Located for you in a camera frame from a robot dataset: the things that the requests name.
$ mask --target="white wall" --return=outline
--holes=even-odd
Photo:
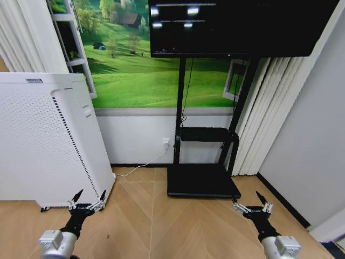
[[[260,173],[313,226],[345,208],[345,14]]]
[[[106,150],[111,163],[146,163],[164,152],[162,138],[170,138],[167,153],[154,163],[173,162],[175,135],[174,115],[98,116]],[[184,126],[226,127],[231,116],[188,116]],[[181,142],[181,163],[214,163],[220,155],[218,142]]]

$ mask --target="flat screen tv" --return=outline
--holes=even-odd
[[[149,0],[151,56],[309,56],[338,2]]]

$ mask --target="white curtain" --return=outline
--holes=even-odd
[[[0,0],[0,56],[10,72],[68,73],[45,0]]]
[[[257,174],[344,7],[340,0],[309,57],[260,61],[237,128],[240,144],[232,175]]]

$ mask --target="gray wall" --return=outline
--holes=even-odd
[[[345,207],[344,113],[343,13],[260,169],[312,226]]]

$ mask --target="caster wheel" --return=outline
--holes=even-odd
[[[50,207],[41,207],[41,212],[46,212],[50,210]]]

